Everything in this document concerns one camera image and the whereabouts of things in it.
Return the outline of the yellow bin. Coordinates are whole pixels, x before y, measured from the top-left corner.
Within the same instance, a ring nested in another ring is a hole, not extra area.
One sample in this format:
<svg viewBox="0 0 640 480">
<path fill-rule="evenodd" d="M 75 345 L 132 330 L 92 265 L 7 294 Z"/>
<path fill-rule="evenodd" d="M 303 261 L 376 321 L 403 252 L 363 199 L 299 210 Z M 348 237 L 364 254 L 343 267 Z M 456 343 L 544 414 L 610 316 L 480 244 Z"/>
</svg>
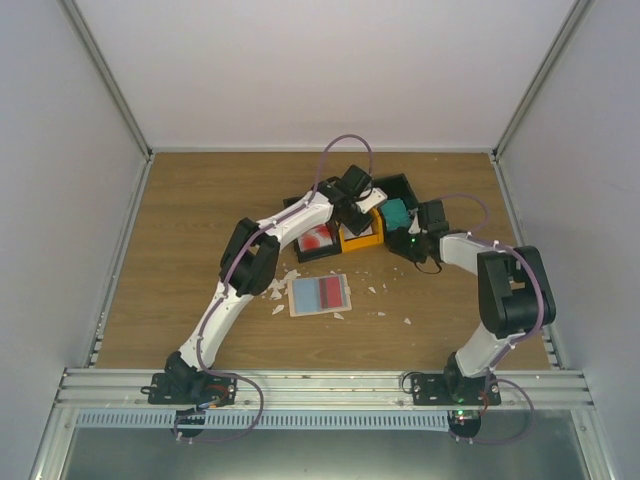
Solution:
<svg viewBox="0 0 640 480">
<path fill-rule="evenodd" d="M 342 253 L 370 248 L 384 243 L 384 222 L 377 208 L 370 211 L 371 224 L 359 236 L 341 225 L 338 231 Z"/>
</svg>

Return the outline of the black bin with red cards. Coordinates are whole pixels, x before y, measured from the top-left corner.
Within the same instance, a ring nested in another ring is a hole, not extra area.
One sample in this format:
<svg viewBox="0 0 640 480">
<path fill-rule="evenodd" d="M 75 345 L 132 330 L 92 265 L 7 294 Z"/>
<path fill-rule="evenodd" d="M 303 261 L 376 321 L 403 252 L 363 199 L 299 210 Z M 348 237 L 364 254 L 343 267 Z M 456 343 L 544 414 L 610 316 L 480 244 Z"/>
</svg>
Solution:
<svg viewBox="0 0 640 480">
<path fill-rule="evenodd" d="M 323 224 L 320 215 L 303 210 L 285 221 L 298 236 L 292 245 L 299 263 L 339 255 L 342 252 L 336 221 L 329 217 Z"/>
</svg>

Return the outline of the black bin with teal cards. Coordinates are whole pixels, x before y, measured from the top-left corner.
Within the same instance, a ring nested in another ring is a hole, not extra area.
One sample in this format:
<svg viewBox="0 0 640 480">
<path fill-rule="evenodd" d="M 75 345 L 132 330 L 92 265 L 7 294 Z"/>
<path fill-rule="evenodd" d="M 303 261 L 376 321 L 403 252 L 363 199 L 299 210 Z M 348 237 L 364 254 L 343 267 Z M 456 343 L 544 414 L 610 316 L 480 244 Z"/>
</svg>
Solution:
<svg viewBox="0 0 640 480">
<path fill-rule="evenodd" d="M 402 199 L 409 211 L 410 218 L 412 217 L 412 212 L 418 207 L 418 200 L 405 174 L 395 174 L 374 179 L 373 186 L 384 191 L 388 197 L 387 200 L 394 198 Z M 384 219 L 383 222 L 384 238 L 387 244 L 387 234 L 390 232 L 386 230 Z"/>
</svg>

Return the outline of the red white credit card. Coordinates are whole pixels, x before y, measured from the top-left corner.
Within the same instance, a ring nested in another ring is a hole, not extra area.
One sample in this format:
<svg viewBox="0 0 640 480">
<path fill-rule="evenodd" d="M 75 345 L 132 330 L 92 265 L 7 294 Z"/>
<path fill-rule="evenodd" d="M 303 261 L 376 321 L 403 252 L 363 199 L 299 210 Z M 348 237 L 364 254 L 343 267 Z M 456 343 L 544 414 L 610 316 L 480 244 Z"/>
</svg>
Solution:
<svg viewBox="0 0 640 480">
<path fill-rule="evenodd" d="M 340 275 L 321 277 L 318 280 L 320 308 L 330 310 L 347 306 L 347 294 Z"/>
</svg>

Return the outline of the beige card holder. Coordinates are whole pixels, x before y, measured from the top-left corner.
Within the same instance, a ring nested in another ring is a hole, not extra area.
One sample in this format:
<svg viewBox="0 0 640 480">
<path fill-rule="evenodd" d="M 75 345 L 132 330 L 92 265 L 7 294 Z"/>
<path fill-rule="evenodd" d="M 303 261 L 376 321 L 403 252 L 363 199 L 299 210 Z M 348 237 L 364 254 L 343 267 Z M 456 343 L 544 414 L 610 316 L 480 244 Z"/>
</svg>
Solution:
<svg viewBox="0 0 640 480">
<path fill-rule="evenodd" d="M 351 290 L 345 274 L 291 280 L 288 282 L 288 301 L 291 317 L 352 309 Z"/>
</svg>

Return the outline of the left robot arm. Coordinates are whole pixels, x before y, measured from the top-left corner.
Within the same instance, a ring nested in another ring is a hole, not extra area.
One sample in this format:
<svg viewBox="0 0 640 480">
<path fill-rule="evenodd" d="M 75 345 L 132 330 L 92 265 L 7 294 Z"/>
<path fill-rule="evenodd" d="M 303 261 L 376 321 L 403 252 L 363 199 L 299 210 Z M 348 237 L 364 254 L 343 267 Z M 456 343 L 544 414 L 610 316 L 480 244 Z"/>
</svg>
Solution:
<svg viewBox="0 0 640 480">
<path fill-rule="evenodd" d="M 193 333 L 166 360 L 152 382 L 155 395 L 175 404 L 202 404 L 220 393 L 214 385 L 239 377 L 208 373 L 222 341 L 242 310 L 261 295 L 275 277 L 280 252 L 314 227 L 336 219 L 354 233 L 371 223 L 372 176 L 352 165 L 341 177 L 315 183 L 281 212 L 262 220 L 238 222 L 220 260 L 219 281 Z"/>
</svg>

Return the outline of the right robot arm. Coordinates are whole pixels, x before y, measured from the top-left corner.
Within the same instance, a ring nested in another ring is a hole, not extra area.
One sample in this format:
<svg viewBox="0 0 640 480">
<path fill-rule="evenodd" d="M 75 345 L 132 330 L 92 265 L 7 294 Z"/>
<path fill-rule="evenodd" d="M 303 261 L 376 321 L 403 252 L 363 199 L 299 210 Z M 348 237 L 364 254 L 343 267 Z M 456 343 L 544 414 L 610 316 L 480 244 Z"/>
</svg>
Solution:
<svg viewBox="0 0 640 480">
<path fill-rule="evenodd" d="M 554 322 L 556 305 L 540 252 L 533 246 L 511 247 L 473 233 L 454 230 L 439 199 L 418 205 L 405 220 L 382 215 L 385 243 L 416 267 L 431 259 L 436 271 L 458 267 L 477 278 L 480 324 L 452 353 L 441 373 L 411 373 L 417 405 L 497 405 L 491 391 L 498 364 L 515 347 Z"/>
</svg>

